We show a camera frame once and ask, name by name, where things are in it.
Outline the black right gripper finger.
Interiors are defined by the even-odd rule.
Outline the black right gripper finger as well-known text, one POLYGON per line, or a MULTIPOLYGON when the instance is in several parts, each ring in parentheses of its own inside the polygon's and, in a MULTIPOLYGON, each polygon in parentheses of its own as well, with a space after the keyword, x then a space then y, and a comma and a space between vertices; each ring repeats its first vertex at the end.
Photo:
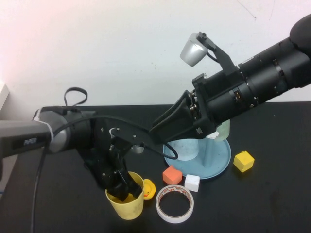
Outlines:
POLYGON ((183 126, 181 123, 173 125, 153 127, 149 131, 150 137, 155 143, 164 144, 167 142, 179 139, 202 139, 202 133, 194 127, 193 123, 190 126, 183 126))
POLYGON ((177 102, 165 113, 158 117, 152 124, 153 127, 173 125, 181 123, 183 126, 190 126, 193 123, 193 116, 190 111, 192 104, 190 92, 185 90, 177 102))

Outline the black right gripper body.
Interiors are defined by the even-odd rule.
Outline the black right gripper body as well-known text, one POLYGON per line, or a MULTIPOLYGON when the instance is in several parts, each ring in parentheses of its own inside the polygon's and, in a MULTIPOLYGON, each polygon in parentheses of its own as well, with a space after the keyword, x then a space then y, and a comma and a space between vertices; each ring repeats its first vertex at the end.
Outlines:
POLYGON ((222 70, 209 78, 202 73, 192 80, 192 85, 200 113, 193 124, 193 138, 202 139, 223 122, 258 106, 258 98, 238 66, 229 73, 222 70))

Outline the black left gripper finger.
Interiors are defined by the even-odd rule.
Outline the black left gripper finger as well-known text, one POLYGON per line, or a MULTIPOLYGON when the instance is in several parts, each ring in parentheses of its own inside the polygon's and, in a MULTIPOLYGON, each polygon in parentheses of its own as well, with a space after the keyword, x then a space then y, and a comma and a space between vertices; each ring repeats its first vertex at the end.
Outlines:
POLYGON ((125 170, 118 170, 120 185, 126 185, 128 187, 128 194, 132 196, 139 196, 143 192, 142 177, 135 172, 128 172, 125 170))
POLYGON ((128 187, 126 185, 117 185, 107 189, 108 194, 124 201, 128 197, 128 187))

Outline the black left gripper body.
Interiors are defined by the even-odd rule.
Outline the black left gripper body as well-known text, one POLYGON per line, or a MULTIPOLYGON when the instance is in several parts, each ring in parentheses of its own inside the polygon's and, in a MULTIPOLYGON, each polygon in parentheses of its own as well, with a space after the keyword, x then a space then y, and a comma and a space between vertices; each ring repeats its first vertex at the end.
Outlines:
POLYGON ((106 128, 107 118, 86 120, 90 131, 90 149, 84 150, 84 162, 99 187, 105 190, 121 184, 118 170, 127 171, 123 157, 134 145, 132 142, 138 141, 125 134, 147 134, 149 132, 148 129, 133 122, 118 118, 116 120, 122 121, 129 127, 120 132, 120 137, 110 134, 109 129, 106 128))

